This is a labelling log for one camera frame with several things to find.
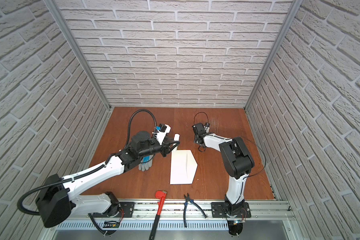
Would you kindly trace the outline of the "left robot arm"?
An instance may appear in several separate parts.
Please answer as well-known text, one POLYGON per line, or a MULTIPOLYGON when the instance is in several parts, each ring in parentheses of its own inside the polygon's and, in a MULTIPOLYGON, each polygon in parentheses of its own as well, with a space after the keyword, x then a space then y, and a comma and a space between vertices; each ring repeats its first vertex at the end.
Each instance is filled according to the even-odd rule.
POLYGON ((59 177, 49 176, 38 190, 36 206, 46 228, 64 222, 68 217, 86 214, 106 214, 115 216, 119 202, 111 192, 84 196, 86 190, 137 167, 145 157, 171 153, 180 143, 180 136, 167 137, 167 131, 158 130, 154 134, 140 131, 132 137, 127 146, 111 154, 104 162, 81 172, 59 177))

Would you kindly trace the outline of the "white glue stick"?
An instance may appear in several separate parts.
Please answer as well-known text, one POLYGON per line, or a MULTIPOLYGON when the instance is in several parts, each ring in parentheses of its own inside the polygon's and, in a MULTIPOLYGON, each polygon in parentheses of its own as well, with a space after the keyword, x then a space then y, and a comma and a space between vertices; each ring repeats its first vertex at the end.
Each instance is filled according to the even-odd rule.
POLYGON ((175 134, 174 135, 174 145, 179 145, 180 144, 180 135, 179 134, 175 134))

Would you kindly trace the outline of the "cream envelope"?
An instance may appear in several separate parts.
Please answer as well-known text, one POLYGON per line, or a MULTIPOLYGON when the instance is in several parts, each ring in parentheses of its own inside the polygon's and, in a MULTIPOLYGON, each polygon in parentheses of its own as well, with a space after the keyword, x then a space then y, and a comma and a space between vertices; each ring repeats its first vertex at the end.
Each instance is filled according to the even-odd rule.
POLYGON ((171 185, 190 185, 194 181, 198 164, 191 150, 176 150, 171 154, 171 185))

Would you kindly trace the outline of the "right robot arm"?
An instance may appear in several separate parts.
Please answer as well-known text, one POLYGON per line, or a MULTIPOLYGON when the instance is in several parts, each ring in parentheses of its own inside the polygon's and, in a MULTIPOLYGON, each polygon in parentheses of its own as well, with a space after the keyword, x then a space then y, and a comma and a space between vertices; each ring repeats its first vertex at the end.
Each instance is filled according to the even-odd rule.
POLYGON ((224 138, 209 132, 210 124, 197 123, 192 126, 194 142, 203 148, 212 148, 222 155, 223 164, 229 175, 229 187, 223 202, 212 202, 214 218, 235 218, 242 215, 250 218, 249 204, 244 197, 247 178, 255 166, 246 144, 240 137, 224 138))

